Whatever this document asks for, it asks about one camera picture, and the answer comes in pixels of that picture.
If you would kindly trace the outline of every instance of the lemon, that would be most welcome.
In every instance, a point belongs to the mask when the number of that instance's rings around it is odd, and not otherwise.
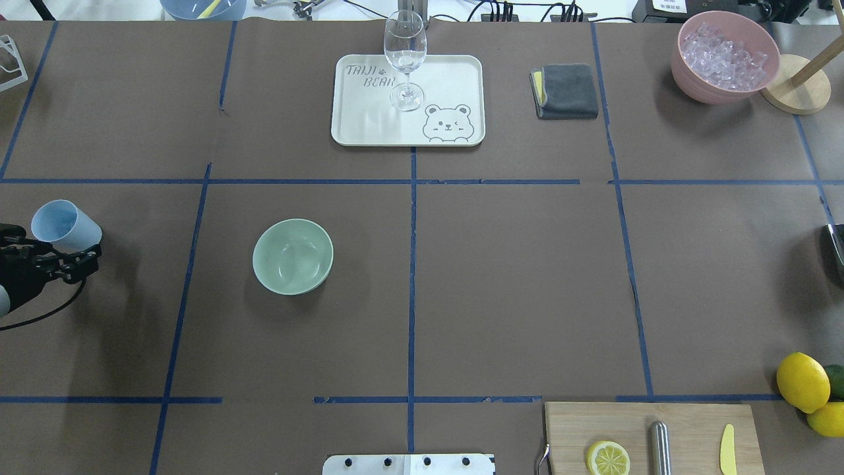
[[[782,360],[776,370],[776,385],[789,404],[807,414],[830,400],[830,378],[824,367],[801,352]]]
[[[586,466],[592,475],[627,475],[630,473],[630,456],[621,445],[601,440],[589,447]]]
[[[844,402],[827,402],[806,419],[809,426],[824,437],[844,437]]]

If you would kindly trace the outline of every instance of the blue tape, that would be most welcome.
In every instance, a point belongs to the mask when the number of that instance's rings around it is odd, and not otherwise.
[[[203,180],[197,178],[2,178],[0,183],[199,185],[203,183]]]
[[[331,178],[215,178],[213,185],[410,185],[401,179],[331,179]]]
[[[231,52],[235,49],[235,33],[237,32],[237,22],[231,22],[231,34],[229,35],[229,51],[225,54],[225,68],[223,69],[223,83],[219,87],[219,109],[223,110],[223,100],[225,99],[225,86],[229,82],[229,66],[231,65]]]
[[[616,396],[616,402],[706,402],[706,401],[782,401],[778,394],[680,394],[648,396]]]
[[[161,404],[163,397],[0,396],[0,404]],[[170,404],[222,404],[222,397],[173,397]]]
[[[407,404],[405,396],[329,396],[315,397],[314,404]]]
[[[161,413],[159,415],[159,426],[155,434],[155,446],[153,458],[149,465],[149,474],[154,475],[158,470],[158,459],[161,452],[161,440],[164,438],[164,427],[167,420],[167,406],[170,404],[170,390],[173,386],[173,374],[176,371],[176,357],[179,354],[179,343],[181,341],[181,328],[185,321],[185,308],[187,306],[187,292],[191,286],[193,276],[193,261],[197,254],[197,242],[199,241],[199,228],[203,222],[205,210],[205,198],[208,194],[208,181],[211,177],[211,164],[205,167],[205,178],[203,179],[203,191],[199,195],[199,206],[197,208],[197,219],[193,225],[193,239],[191,241],[191,252],[187,259],[187,271],[185,272],[185,283],[181,289],[181,303],[179,304],[179,317],[176,320],[176,331],[173,336],[173,347],[170,350],[170,364],[167,367],[167,380],[164,386],[164,397],[161,402]]]
[[[418,180],[420,185],[579,185],[580,180]]]
[[[164,426],[167,420],[167,403],[161,404],[161,412],[159,413],[159,425],[155,431],[155,445],[153,446],[153,459],[149,463],[149,475],[155,475],[158,472],[158,459],[161,455],[161,442],[164,440]]]
[[[41,71],[44,70],[44,63],[47,60],[47,55],[50,54],[50,46],[52,46],[53,38],[56,37],[56,30],[58,29],[58,22],[54,22],[52,29],[50,29],[50,37],[47,39],[47,44],[44,45],[44,52],[41,54],[41,61],[38,62],[38,69],[35,70],[35,76],[32,77],[32,84],[30,85],[30,91],[26,94],[26,99],[24,100],[24,106],[20,109],[20,116],[18,116],[18,123],[14,126],[14,132],[12,132],[12,139],[8,142],[8,148],[6,149],[6,157],[3,159],[3,165],[0,167],[0,178],[3,178],[6,175],[6,168],[8,168],[8,163],[12,159],[12,152],[14,151],[14,145],[18,142],[18,134],[20,133],[20,128],[24,125],[24,118],[26,117],[26,111],[30,109],[30,102],[32,102],[32,95],[35,93],[35,87],[38,85],[38,79],[41,78]]]
[[[419,404],[477,404],[503,402],[505,404],[530,404],[542,401],[542,396],[416,396]]]
[[[314,404],[406,404],[405,396],[329,396],[315,397]],[[415,404],[477,404],[502,402],[530,404],[542,401],[542,396],[414,396]]]
[[[813,180],[611,180],[607,184],[620,185],[750,185],[750,186],[812,186]]]
[[[803,123],[800,121],[800,116],[796,114],[794,115],[794,123],[797,125],[797,132],[800,135],[800,142],[803,143],[803,150],[806,152],[806,159],[809,160],[809,168],[812,169],[812,177],[814,177],[814,183],[818,187],[820,201],[821,204],[824,206],[824,213],[826,213],[826,221],[829,224],[835,224],[836,222],[832,218],[832,211],[830,210],[830,202],[826,200],[826,192],[824,191],[824,185],[820,181],[818,167],[814,164],[812,150],[809,148],[809,141],[806,140],[806,133],[805,131],[803,131]]]
[[[408,306],[408,453],[415,451],[416,397],[416,147],[410,148],[410,299]]]
[[[630,277],[630,286],[633,289],[633,300],[636,305],[636,325],[639,328],[639,351],[641,354],[641,366],[645,375],[645,387],[647,394],[653,394],[653,384],[651,382],[651,365],[647,357],[647,344],[645,341],[645,326],[641,321],[641,306],[639,305],[639,289],[636,286],[636,272],[633,268],[633,253],[630,250],[630,235],[627,232],[627,218],[625,216],[624,200],[621,196],[621,185],[619,184],[619,166],[615,159],[615,147],[613,146],[613,139],[609,133],[609,106],[607,105],[607,92],[603,85],[603,70],[601,69],[601,54],[598,51],[598,31],[595,29],[595,24],[591,23],[592,28],[592,48],[595,50],[595,68],[598,71],[598,88],[601,91],[601,107],[603,108],[603,125],[607,129],[607,145],[609,147],[609,155],[612,157],[613,165],[613,181],[615,183],[615,200],[619,207],[619,219],[621,222],[621,237],[625,243],[625,257],[627,258],[627,274]]]

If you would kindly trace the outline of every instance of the green bowl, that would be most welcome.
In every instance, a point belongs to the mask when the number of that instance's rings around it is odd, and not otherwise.
[[[320,225],[303,219],[273,224],[252,252],[255,277],[281,295],[299,295],[317,288],[334,261],[331,238]]]

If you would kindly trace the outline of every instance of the wine glass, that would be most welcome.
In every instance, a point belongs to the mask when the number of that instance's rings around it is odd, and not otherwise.
[[[413,10],[398,10],[387,18],[384,56],[405,76],[404,84],[397,85],[390,92],[390,102],[399,111],[415,111],[425,100],[422,88],[410,82],[410,73],[422,65],[427,52],[425,23],[419,14]]]

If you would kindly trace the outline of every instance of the lime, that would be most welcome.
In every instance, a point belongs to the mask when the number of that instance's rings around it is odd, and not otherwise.
[[[844,366],[829,364],[824,366],[824,371],[830,377],[830,395],[836,399],[844,400]]]

